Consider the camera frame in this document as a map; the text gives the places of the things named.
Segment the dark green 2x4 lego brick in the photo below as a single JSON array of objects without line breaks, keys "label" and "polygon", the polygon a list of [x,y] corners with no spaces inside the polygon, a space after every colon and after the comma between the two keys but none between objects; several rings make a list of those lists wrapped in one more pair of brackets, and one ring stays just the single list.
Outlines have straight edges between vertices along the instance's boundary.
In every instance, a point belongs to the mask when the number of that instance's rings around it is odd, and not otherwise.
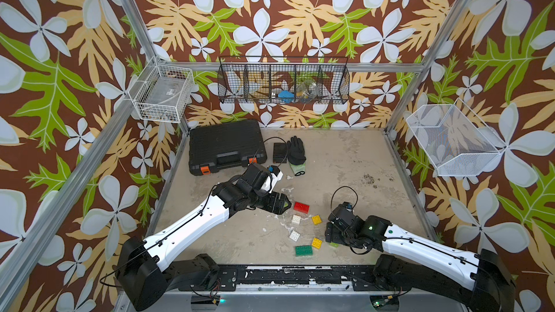
[{"label": "dark green 2x4 lego brick", "polygon": [[310,257],[314,254],[312,246],[296,246],[295,256],[296,257]]}]

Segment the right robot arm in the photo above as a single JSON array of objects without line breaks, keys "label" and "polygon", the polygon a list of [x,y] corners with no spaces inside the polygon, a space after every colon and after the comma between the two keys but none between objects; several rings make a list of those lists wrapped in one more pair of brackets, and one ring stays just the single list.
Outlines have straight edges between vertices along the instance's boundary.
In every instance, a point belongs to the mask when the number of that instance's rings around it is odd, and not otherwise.
[{"label": "right robot arm", "polygon": [[450,298],[471,311],[514,311],[516,284],[488,249],[464,251],[422,238],[375,215],[362,219],[343,202],[331,209],[325,240],[354,254],[380,252],[371,284],[404,293],[412,288]]}]

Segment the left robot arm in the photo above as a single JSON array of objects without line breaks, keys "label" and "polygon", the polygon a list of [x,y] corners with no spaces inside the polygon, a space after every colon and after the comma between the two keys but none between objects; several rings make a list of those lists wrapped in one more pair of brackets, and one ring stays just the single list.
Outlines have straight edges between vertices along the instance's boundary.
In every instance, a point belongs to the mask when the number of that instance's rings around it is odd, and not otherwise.
[{"label": "left robot arm", "polygon": [[283,177],[277,166],[250,164],[243,174],[216,184],[198,207],[166,229],[121,249],[115,278],[136,311],[155,304],[167,291],[215,286],[220,267],[207,254],[178,256],[206,232],[246,209],[282,215],[291,201],[274,190]]}]

